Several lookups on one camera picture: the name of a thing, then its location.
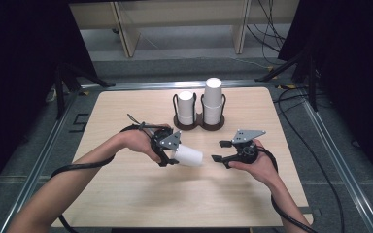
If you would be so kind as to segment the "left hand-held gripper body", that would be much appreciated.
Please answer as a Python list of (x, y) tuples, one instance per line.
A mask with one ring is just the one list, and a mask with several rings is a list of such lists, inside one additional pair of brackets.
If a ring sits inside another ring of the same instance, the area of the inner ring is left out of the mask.
[(165, 150), (176, 151), (181, 142), (181, 132), (173, 132), (170, 127), (162, 127), (153, 132), (151, 136), (152, 150), (159, 156), (161, 161), (174, 161), (169, 158)]

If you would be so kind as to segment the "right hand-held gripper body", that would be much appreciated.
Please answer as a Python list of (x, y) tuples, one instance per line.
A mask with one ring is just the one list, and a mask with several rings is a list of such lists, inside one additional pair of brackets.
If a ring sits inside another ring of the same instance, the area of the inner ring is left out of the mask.
[(258, 146), (254, 139), (265, 134), (264, 130), (242, 130), (238, 129), (231, 140), (232, 146), (237, 153), (233, 156), (234, 161), (251, 164), (258, 157)]

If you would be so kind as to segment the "dark double cup holder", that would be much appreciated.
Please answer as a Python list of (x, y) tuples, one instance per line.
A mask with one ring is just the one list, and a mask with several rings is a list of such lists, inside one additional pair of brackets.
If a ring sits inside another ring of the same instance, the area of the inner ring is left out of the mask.
[(209, 124), (206, 124), (204, 122), (204, 111), (203, 111), (203, 103), (202, 103), (202, 98), (203, 98), (204, 94), (202, 94), (201, 97), (200, 97), (200, 103), (201, 103), (202, 111), (200, 113), (197, 113), (197, 111), (196, 111), (197, 95), (195, 93), (193, 93), (194, 97), (195, 97), (195, 100), (194, 100), (194, 123), (192, 125), (180, 124), (179, 120), (178, 120), (178, 95), (179, 94), (175, 94), (173, 96), (173, 99), (172, 99), (173, 107), (174, 107), (174, 111), (175, 111), (173, 121), (174, 121), (174, 124), (177, 128), (179, 128), (181, 130), (191, 130), (191, 129), (194, 129), (195, 127), (197, 127), (197, 126), (200, 126), (203, 129), (208, 130), (208, 131), (216, 131), (216, 130), (219, 130), (223, 127), (223, 125), (224, 125), (223, 110), (224, 110), (224, 106), (225, 106), (225, 102), (226, 102), (226, 97), (225, 97), (224, 94), (222, 95), (220, 122), (215, 124), (215, 125), (209, 125)]

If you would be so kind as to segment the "stack of white paper cups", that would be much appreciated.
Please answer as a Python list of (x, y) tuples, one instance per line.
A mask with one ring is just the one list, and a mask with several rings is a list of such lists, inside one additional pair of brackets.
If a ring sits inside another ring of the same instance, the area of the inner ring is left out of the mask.
[(178, 120), (180, 124), (192, 125), (194, 123), (194, 94), (182, 91), (178, 95)]
[(210, 78), (206, 81), (205, 91), (202, 98), (204, 122), (215, 125), (220, 122), (222, 105), (222, 81), (219, 78)]

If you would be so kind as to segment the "person's left hand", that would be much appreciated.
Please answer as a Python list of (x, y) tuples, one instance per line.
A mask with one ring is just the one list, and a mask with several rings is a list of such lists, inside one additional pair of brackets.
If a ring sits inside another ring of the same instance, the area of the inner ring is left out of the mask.
[(166, 163), (167, 157), (162, 152), (155, 152), (152, 146), (152, 139), (156, 131), (164, 129), (164, 126), (157, 125), (131, 125), (122, 129), (119, 134), (124, 138), (124, 146), (132, 151), (147, 155), (152, 161), (159, 165)]

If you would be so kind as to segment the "person's right hand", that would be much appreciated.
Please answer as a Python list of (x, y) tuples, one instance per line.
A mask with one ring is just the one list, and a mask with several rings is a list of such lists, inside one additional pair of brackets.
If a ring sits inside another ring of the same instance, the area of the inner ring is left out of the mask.
[(258, 154), (257, 160), (252, 164), (246, 164), (239, 161), (231, 161), (228, 165), (233, 169), (246, 171), (256, 180), (264, 183), (268, 188), (276, 186), (280, 182), (278, 172), (274, 168), (272, 160), (265, 152)]

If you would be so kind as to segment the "black tripod stand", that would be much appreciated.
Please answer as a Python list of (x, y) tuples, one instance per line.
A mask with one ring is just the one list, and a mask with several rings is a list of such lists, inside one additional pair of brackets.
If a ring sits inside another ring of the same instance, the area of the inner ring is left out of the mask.
[(99, 84), (102, 87), (112, 87), (113, 83), (102, 81), (97, 75), (92, 75), (72, 64), (61, 63), (55, 69), (54, 87), (57, 103), (57, 118), (61, 118), (66, 112), (66, 104), (64, 100), (63, 86), (66, 86), (69, 91), (77, 92), (82, 89), (77, 77), (83, 77), (93, 83)]
[(317, 107), (317, 75), (316, 75), (316, 62), (313, 57), (313, 53), (310, 50), (304, 49), (295, 57), (291, 58), (289, 61), (280, 65), (275, 70), (269, 72), (266, 76), (262, 78), (255, 79), (256, 82), (269, 82), (274, 77), (285, 72), (287, 69), (296, 66), (294, 72), (292, 73), (292, 81), (294, 83), (303, 83), (307, 81), (309, 104), (316, 112)]

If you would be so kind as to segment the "black floor tape mark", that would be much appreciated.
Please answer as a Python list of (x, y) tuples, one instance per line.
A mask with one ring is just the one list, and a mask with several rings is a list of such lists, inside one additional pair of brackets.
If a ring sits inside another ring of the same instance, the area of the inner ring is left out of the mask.
[(82, 133), (85, 131), (89, 114), (76, 114), (71, 128), (69, 129), (70, 133)]

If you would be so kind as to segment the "black tape strip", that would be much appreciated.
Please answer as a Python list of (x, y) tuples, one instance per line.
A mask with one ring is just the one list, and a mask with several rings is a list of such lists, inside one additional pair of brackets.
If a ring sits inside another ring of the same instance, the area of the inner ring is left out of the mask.
[(313, 209), (311, 207), (300, 207), (300, 211), (304, 215), (321, 216), (320, 209)]

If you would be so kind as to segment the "pale wooden shelf unit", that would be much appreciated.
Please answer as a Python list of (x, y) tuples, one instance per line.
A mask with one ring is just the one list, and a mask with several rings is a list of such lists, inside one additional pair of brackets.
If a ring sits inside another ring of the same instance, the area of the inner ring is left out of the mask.
[(134, 55), (145, 27), (228, 25), (235, 52), (243, 52), (250, 24), (291, 23), (300, 0), (87, 0), (69, 5), (78, 27), (116, 29), (123, 52)]

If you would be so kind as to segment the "black curtain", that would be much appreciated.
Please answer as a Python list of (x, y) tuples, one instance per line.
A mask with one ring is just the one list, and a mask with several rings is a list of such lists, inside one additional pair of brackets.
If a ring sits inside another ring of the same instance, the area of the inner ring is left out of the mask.
[(373, 164), (373, 0), (300, 0), (279, 54), (289, 60), (308, 39), (321, 83)]
[(74, 0), (0, 0), (0, 173), (41, 111), (60, 68), (96, 71)]

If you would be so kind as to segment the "metal floor rail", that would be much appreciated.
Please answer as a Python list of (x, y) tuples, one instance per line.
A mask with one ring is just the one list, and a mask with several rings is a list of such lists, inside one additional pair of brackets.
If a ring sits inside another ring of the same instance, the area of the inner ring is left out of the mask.
[(80, 91), (67, 91), (61, 88), (61, 93), (53, 93), (53, 102), (56, 106), (56, 116), (54, 122), (51, 125), (50, 133), (45, 137), (45, 143), (41, 146), (32, 168), (29, 173), (25, 176), (3, 176), (2, 179), (8, 184), (21, 184), (21, 190), (15, 199), (14, 204), (9, 210), (8, 215), (5, 218), (3, 225), (0, 227), (0, 233), (5, 233), (9, 228), (11, 221), (16, 214), (21, 210), (22, 206), (28, 201), (33, 195), (34, 190), (39, 182), (45, 182), (50, 177), (41, 176), (45, 166), (47, 165), (54, 145), (64, 127), (66, 118), (69, 115), (70, 109), (72, 108), (76, 98), (80, 95)]
[(370, 203), (369, 198), (364, 193), (361, 185), (358, 183), (355, 175), (344, 159), (343, 154), (336, 146), (332, 136), (322, 121), (320, 114), (311, 106), (309, 100), (306, 100), (305, 109), (320, 138), (322, 139), (325, 149), (327, 150), (329, 157), (338, 172), (338, 175), (344, 183), (344, 186), (350, 194), (350, 197), (352, 198), (357, 211), (366, 225), (366, 228), (368, 229), (369, 233), (373, 233), (373, 206)]
[[(223, 88), (272, 86), (272, 82), (256, 82), (255, 80), (225, 80)], [(205, 81), (158, 82), (158, 83), (116, 83), (114, 86), (102, 87), (99, 84), (85, 84), (83, 90), (88, 91), (126, 91), (126, 90), (159, 90), (159, 89), (196, 89), (204, 88)]]

